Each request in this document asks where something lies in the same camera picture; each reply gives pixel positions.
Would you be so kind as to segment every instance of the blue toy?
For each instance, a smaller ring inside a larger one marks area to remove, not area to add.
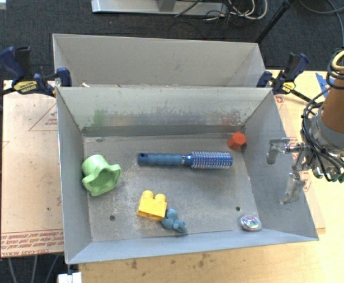
[[[174,209],[166,211],[166,217],[161,220],[161,224],[166,229],[174,229],[179,233],[186,233],[186,223],[177,219],[178,214]]]

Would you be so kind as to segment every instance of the bin floor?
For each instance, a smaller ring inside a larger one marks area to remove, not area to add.
[[[241,229],[238,218],[258,215],[241,150],[227,146],[230,134],[84,139],[85,158],[103,155],[119,164],[117,186],[97,197],[88,195],[92,241],[113,241],[175,235],[161,223],[136,215],[144,190],[166,196],[167,208],[177,210],[188,233]],[[139,166],[138,153],[190,154],[191,151],[227,151],[234,158],[227,170],[189,166]]]

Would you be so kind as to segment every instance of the yellow toy block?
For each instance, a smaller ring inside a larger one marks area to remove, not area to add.
[[[153,193],[145,190],[140,198],[136,214],[141,217],[161,221],[165,218],[166,205],[166,196],[164,194],[157,194],[153,198]]]

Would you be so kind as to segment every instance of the green rubber object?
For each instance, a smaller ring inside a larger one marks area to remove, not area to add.
[[[115,188],[122,172],[119,164],[109,165],[102,155],[88,157],[81,169],[85,175],[84,187],[92,196],[98,196]]]

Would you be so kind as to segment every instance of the blue brush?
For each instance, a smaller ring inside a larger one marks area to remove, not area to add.
[[[193,169],[228,169],[232,166],[233,158],[228,152],[193,151],[190,155],[139,153],[139,164],[187,164]]]

